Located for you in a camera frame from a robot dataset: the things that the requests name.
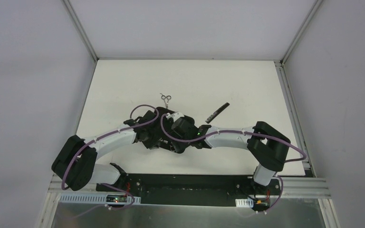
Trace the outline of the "black zip tool case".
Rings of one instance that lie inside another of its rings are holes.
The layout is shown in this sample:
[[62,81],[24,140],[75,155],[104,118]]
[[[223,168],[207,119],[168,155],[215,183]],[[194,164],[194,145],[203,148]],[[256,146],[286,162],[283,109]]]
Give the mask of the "black zip tool case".
[[[157,110],[159,111],[158,118],[151,124],[144,126],[143,135],[139,139],[147,149],[163,148],[174,153],[183,153],[189,144],[172,140],[165,135],[160,125],[161,116],[167,113],[172,114],[173,111],[164,107],[157,107]],[[172,137],[181,140],[196,138],[198,128],[194,124],[194,119],[185,115],[177,121],[172,118],[163,119],[165,131]]]

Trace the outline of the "black comb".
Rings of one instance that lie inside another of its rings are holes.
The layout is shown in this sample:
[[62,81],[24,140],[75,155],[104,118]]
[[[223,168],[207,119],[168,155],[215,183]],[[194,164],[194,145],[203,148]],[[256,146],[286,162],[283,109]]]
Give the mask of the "black comb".
[[223,104],[221,107],[219,107],[216,111],[214,111],[206,120],[205,122],[207,124],[210,124],[221,112],[223,112],[228,106],[230,105],[230,103],[226,102],[225,104]]

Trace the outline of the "silver thinning scissors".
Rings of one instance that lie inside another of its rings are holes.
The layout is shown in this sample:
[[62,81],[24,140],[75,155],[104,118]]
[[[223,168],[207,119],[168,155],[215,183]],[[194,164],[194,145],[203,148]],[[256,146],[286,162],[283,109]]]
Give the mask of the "silver thinning scissors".
[[160,95],[161,95],[161,99],[164,102],[165,108],[168,108],[169,107],[169,102],[172,99],[172,97],[170,95],[164,95],[162,93],[160,93]]

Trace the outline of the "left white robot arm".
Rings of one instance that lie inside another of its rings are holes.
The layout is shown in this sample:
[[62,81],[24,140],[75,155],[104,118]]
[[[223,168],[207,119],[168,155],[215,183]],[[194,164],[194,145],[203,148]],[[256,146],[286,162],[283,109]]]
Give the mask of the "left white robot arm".
[[133,144],[137,131],[155,122],[159,115],[155,108],[154,117],[143,123],[130,119],[113,131],[90,139],[77,135],[69,137],[51,166],[62,180],[61,189],[78,191],[88,184],[108,184],[114,192],[121,192],[126,186],[121,171],[114,165],[97,164],[96,161],[118,148]]

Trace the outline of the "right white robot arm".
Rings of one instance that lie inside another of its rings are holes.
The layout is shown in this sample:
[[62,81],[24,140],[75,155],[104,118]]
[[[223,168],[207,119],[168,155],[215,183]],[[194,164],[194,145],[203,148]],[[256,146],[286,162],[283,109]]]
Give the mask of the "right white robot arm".
[[169,130],[164,130],[170,139],[197,149],[225,147],[250,151],[259,162],[250,185],[251,190],[258,195],[268,191],[272,177],[283,170],[291,145],[289,138],[263,121],[241,129],[212,125],[197,128],[181,117],[175,121],[164,116],[161,123],[171,124]]

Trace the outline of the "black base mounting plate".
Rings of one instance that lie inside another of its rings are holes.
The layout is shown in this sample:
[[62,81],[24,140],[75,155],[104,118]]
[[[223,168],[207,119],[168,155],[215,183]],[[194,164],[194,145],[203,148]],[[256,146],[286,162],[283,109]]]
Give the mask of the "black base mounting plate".
[[247,175],[124,174],[113,185],[142,204],[234,207],[236,200],[278,196],[280,182],[262,186]]

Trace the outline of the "aluminium frame rail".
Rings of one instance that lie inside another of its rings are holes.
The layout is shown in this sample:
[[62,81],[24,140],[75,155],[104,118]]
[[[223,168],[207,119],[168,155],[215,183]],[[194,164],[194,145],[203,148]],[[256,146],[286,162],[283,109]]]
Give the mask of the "aluminium frame rail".
[[[323,178],[307,177],[282,177],[283,180],[283,198],[305,198],[305,199],[331,199],[331,193],[328,184]],[[62,190],[60,187],[60,178],[57,175],[52,177],[48,187],[49,193],[66,193],[66,194],[100,194],[96,190],[95,184],[88,184],[79,191]]]

